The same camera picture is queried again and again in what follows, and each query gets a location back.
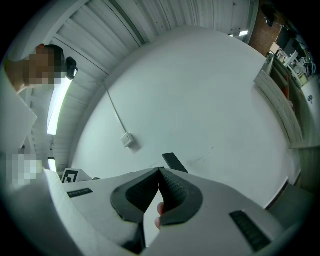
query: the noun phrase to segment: ceiling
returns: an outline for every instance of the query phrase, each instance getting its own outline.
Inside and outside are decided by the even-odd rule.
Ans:
[[[93,95],[128,55],[157,36],[183,25],[226,34],[249,30],[256,20],[256,0],[90,0],[62,25],[51,40],[73,57],[79,69],[60,112],[56,136],[47,135],[52,87],[35,88],[30,107],[38,116],[31,141],[40,159],[55,157],[58,172],[68,167],[79,122]]]

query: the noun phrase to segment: finger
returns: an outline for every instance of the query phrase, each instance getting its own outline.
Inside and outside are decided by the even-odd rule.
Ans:
[[[154,220],[154,224],[158,229],[160,229],[160,218],[159,217]]]
[[[164,202],[159,203],[156,209],[158,210],[158,213],[160,215],[163,215],[165,213],[165,203]]]

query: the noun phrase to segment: wall switch box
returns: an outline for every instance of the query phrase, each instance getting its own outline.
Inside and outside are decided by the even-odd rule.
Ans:
[[[129,148],[130,145],[135,142],[132,134],[128,132],[125,135],[123,135],[121,141],[125,148]]]

